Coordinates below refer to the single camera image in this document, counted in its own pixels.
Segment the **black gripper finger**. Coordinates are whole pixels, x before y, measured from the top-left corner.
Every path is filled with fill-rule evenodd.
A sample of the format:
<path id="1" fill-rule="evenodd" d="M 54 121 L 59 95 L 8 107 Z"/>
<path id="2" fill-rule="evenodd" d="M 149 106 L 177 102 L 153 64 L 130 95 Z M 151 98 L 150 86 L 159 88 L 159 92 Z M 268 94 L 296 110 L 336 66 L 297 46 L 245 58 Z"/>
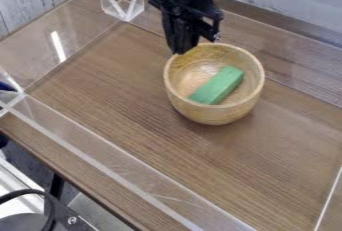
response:
<path id="1" fill-rule="evenodd" d="M 169 47 L 174 54 L 181 52 L 178 19 L 169 13 L 162 13 L 162 23 Z"/>
<path id="2" fill-rule="evenodd" d="M 185 54 L 191 50 L 199 42 L 199 34 L 197 27 L 187 21 L 179 21 L 179 54 Z"/>

